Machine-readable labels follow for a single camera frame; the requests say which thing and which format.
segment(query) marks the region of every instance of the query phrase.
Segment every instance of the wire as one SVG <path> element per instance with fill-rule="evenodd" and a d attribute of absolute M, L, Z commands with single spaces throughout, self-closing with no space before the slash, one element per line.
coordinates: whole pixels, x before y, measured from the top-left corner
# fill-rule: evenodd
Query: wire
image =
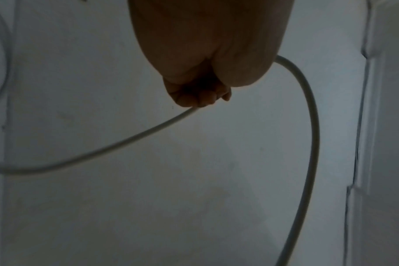
<path fill-rule="evenodd" d="M 13 55 L 12 33 L 9 30 L 5 20 L 1 15 L 0 15 L 0 41 L 5 51 L 5 61 L 7 65 L 5 79 L 2 85 L 0 86 L 0 98 L 1 98 L 1 96 L 4 95 L 4 93 L 7 90 L 8 83 L 10 80 L 11 69 L 12 69 L 12 55 Z M 316 176 L 318 158 L 319 158 L 320 127 L 319 127 L 317 105 L 315 103 L 315 98 L 312 93 L 312 89 L 306 77 L 303 75 L 303 73 L 294 63 L 292 63 L 291 61 L 282 56 L 277 56 L 275 58 L 275 62 L 285 67 L 287 70 L 289 70 L 299 82 L 308 105 L 311 128 L 312 128 L 312 145 L 311 145 L 309 166 L 306 174 L 306 181 L 303 188 L 302 197 L 300 199 L 299 207 L 297 209 L 297 213 L 293 221 L 292 228 L 290 229 L 284 248 L 281 251 L 280 256 L 276 263 L 276 266 L 287 266 L 290 257 L 293 253 L 293 250 L 295 248 L 296 242 L 299 239 L 299 235 L 303 223 L 305 221 L 306 213 L 312 196 L 312 190 L 315 183 L 315 176 Z M 144 132 L 141 132 L 127 139 L 124 139 L 120 142 L 57 163 L 47 164 L 43 166 L 35 166 L 35 167 L 20 167 L 20 166 L 13 166 L 13 165 L 0 163 L 0 174 L 13 175 L 13 176 L 35 175 L 35 174 L 49 173 L 52 171 L 57 171 L 67 167 L 79 165 L 87 161 L 99 158 L 101 156 L 105 156 L 107 154 L 115 152 L 118 149 L 122 149 L 144 138 L 147 138 L 161 130 L 164 130 L 180 122 L 181 120 L 187 118 L 197 110 L 198 110 L 197 108 L 191 108 L 158 126 L 150 128 Z"/>

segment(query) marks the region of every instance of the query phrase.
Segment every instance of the cord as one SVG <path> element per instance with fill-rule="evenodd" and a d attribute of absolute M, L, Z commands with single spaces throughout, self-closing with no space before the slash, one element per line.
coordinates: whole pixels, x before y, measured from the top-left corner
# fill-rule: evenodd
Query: cord
<path fill-rule="evenodd" d="M 12 69 L 12 55 L 13 55 L 12 33 L 9 30 L 5 20 L 1 15 L 0 15 L 0 41 L 4 48 L 5 61 L 7 65 L 5 79 L 2 85 L 0 86 L 0 98 L 1 98 L 1 96 L 4 95 L 7 90 L 8 83 L 10 80 L 11 69 Z M 275 265 L 275 266 L 287 266 L 290 257 L 293 253 L 293 250 L 295 248 L 296 242 L 299 238 L 303 223 L 305 221 L 306 213 L 309 207 L 310 199 L 312 196 L 312 190 L 315 183 L 315 176 L 316 176 L 318 158 L 319 158 L 320 127 L 319 127 L 317 105 L 315 103 L 315 98 L 312 93 L 312 89 L 306 77 L 303 75 L 303 73 L 294 63 L 292 63 L 291 61 L 282 56 L 277 56 L 275 58 L 275 62 L 285 67 L 287 70 L 289 70 L 299 82 L 300 87 L 302 88 L 306 98 L 306 102 L 309 109 L 311 127 L 312 127 L 312 146 L 310 152 L 308 172 L 306 174 L 306 181 L 303 188 L 302 197 L 300 199 L 299 207 L 295 219 L 293 221 L 292 228 L 290 229 L 284 248 L 281 251 L 280 256 Z M 122 149 L 137 141 L 147 138 L 187 118 L 189 115 L 193 114 L 197 110 L 198 110 L 197 108 L 191 108 L 158 126 L 155 126 L 137 135 L 124 139 L 120 142 L 57 163 L 47 164 L 43 166 L 36 166 L 36 167 L 19 167 L 19 166 L 12 166 L 0 163 L 0 174 L 12 175 L 12 176 L 35 175 L 35 174 L 49 173 L 52 171 L 57 171 L 67 167 L 79 165 L 89 160 L 105 156 L 109 153 L 115 152 L 118 149 Z"/>

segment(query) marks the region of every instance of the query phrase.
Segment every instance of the hand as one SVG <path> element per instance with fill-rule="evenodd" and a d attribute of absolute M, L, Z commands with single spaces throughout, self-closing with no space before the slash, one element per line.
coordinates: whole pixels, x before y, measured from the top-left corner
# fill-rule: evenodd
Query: hand
<path fill-rule="evenodd" d="M 273 63 L 293 0 L 129 0 L 139 44 L 182 107 L 229 101 Z"/>

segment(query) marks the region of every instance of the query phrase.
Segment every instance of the white cable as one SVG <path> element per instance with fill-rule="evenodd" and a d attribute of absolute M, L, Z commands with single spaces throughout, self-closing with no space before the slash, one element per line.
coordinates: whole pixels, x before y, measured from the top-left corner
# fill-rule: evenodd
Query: white cable
<path fill-rule="evenodd" d="M 13 41 L 12 41 L 12 33 L 9 30 L 7 24 L 5 23 L 5 20 L 2 18 L 0 15 L 0 41 L 3 45 L 4 51 L 5 51 L 5 61 L 7 64 L 6 67 L 6 74 L 5 74 L 5 79 L 0 87 L 0 98 L 2 95 L 7 90 L 8 87 L 8 82 L 10 80 L 11 76 L 11 69 L 12 69 L 12 55 L 13 55 Z M 310 198 L 312 196 L 312 189 L 314 187 L 314 182 L 315 182 L 315 176 L 316 176 L 316 171 L 317 171 L 317 165 L 318 165 L 318 157 L 319 157 L 319 145 L 320 145 L 320 129 L 319 129 L 319 118 L 318 118 L 318 110 L 317 106 L 315 103 L 315 98 L 312 94 L 311 87 L 306 80 L 306 77 L 303 75 L 303 73 L 300 71 L 300 69 L 291 61 L 288 59 L 277 56 L 275 59 L 275 62 L 282 65 L 286 69 L 288 69 L 297 79 L 297 81 L 300 84 L 300 87 L 303 90 L 303 93 L 306 98 L 306 102 L 308 105 L 309 109 L 309 115 L 310 115 L 310 120 L 311 120 L 311 127 L 312 127 L 312 146 L 311 146 L 311 152 L 310 152 L 310 160 L 309 160 L 309 166 L 308 166 L 308 172 L 306 175 L 306 181 L 305 185 L 303 188 L 303 193 L 302 197 L 300 199 L 299 207 L 296 213 L 296 217 L 293 221 L 292 228 L 289 232 L 289 235 L 287 237 L 286 243 L 284 245 L 284 248 L 282 252 L 280 253 L 280 256 L 277 260 L 276 266 L 287 266 L 290 256 L 294 250 L 294 247 L 296 245 L 296 242 L 299 238 L 300 231 L 302 229 L 306 213 L 308 210 L 308 206 L 310 203 Z M 158 125 L 155 126 L 151 129 L 148 129 L 144 132 L 141 132 L 137 135 L 134 135 L 132 137 L 129 137 L 125 140 L 122 140 L 120 142 L 117 142 L 115 144 L 112 144 L 110 146 L 85 153 L 82 155 L 79 155 L 77 157 L 67 159 L 64 161 L 60 161 L 57 163 L 52 163 L 52 164 L 47 164 L 47 165 L 42 165 L 42 166 L 35 166 L 35 167 L 21 167 L 21 166 L 13 166 L 13 165 L 8 165 L 8 164 L 2 164 L 0 163 L 0 174 L 4 175 L 14 175 L 14 176 L 25 176 L 25 175 L 35 175 L 35 174 L 43 174 L 43 173 L 48 173 L 52 171 L 57 171 L 60 169 L 64 169 L 66 167 L 71 167 L 75 166 L 78 164 L 82 164 L 84 162 L 87 162 L 89 160 L 93 160 L 96 158 L 99 158 L 101 156 L 105 156 L 109 153 L 112 153 L 118 149 L 122 149 L 124 147 L 127 147 L 137 141 L 140 141 L 144 138 L 147 138 L 151 136 L 152 134 L 155 134 L 161 130 L 164 130 L 170 126 L 172 126 L 175 123 L 178 123 L 179 121 L 187 118 L 189 115 L 193 114 L 194 112 L 197 111 L 197 108 L 191 108 L 188 111 Z"/>

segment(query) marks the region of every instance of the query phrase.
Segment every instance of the cable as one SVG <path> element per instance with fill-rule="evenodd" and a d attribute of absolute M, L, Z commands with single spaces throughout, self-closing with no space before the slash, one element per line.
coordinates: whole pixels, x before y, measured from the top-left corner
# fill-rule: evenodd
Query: cable
<path fill-rule="evenodd" d="M 11 76 L 10 74 L 11 74 L 11 69 L 12 69 L 12 54 L 13 54 L 12 33 L 9 30 L 7 24 L 5 23 L 5 21 L 1 15 L 0 15 L 0 41 L 4 47 L 5 60 L 6 60 L 6 64 L 7 64 L 5 79 L 0 87 L 0 98 L 1 98 L 1 96 L 7 90 L 8 82 L 10 80 L 10 76 Z M 293 250 L 295 248 L 296 242 L 299 239 L 299 235 L 300 235 L 303 223 L 305 221 L 306 213 L 307 213 L 310 199 L 312 196 L 312 190 L 313 190 L 314 183 L 315 183 L 315 176 L 316 176 L 318 158 L 319 158 L 320 127 L 319 127 L 317 105 L 315 103 L 315 98 L 312 93 L 312 89 L 311 89 L 306 77 L 303 75 L 303 73 L 300 71 L 300 69 L 294 63 L 292 63 L 291 61 L 289 61 L 288 59 L 286 59 L 282 56 L 277 56 L 275 59 L 275 62 L 278 63 L 279 65 L 285 67 L 287 70 L 289 70 L 295 76 L 297 81 L 299 82 L 300 87 L 302 88 L 303 93 L 306 98 L 306 102 L 307 102 L 308 109 L 309 109 L 311 127 L 312 127 L 312 145 L 311 145 L 311 152 L 310 152 L 310 160 L 309 160 L 309 166 L 308 166 L 308 171 L 306 174 L 306 181 L 305 181 L 305 185 L 303 188 L 302 197 L 300 199 L 299 207 L 298 207 L 295 219 L 293 221 L 292 228 L 289 232 L 289 235 L 285 242 L 284 248 L 281 251 L 280 256 L 275 265 L 275 266 L 287 266 L 287 264 L 290 260 L 290 257 L 293 253 Z M 75 166 L 78 164 L 82 164 L 84 162 L 99 158 L 101 156 L 105 156 L 109 153 L 112 153 L 112 152 L 118 150 L 118 149 L 122 149 L 122 148 L 127 147 L 137 141 L 147 138 L 147 137 L 149 137 L 161 130 L 164 130 L 164 129 L 178 123 L 179 121 L 187 118 L 189 115 L 193 114 L 197 110 L 198 110 L 197 108 L 191 108 L 191 109 L 183 112 L 182 114 L 180 114 L 180 115 L 178 115 L 158 126 L 155 126 L 151 129 L 148 129 L 148 130 L 141 132 L 137 135 L 134 135 L 132 137 L 124 139 L 120 142 L 117 142 L 110 146 L 107 146 L 107 147 L 104 147 L 104 148 L 101 148 L 101 149 L 98 149 L 98 150 L 95 150 L 95 151 L 92 151 L 89 153 L 79 155 L 79 156 L 71 158 L 71 159 L 60 161 L 57 163 L 47 164 L 47 165 L 43 165 L 43 166 L 36 166 L 36 167 L 19 167 L 19 166 L 12 166 L 12 165 L 0 163 L 0 174 L 14 175 L 14 176 L 43 174 L 43 173 L 61 170 L 61 169 Z"/>

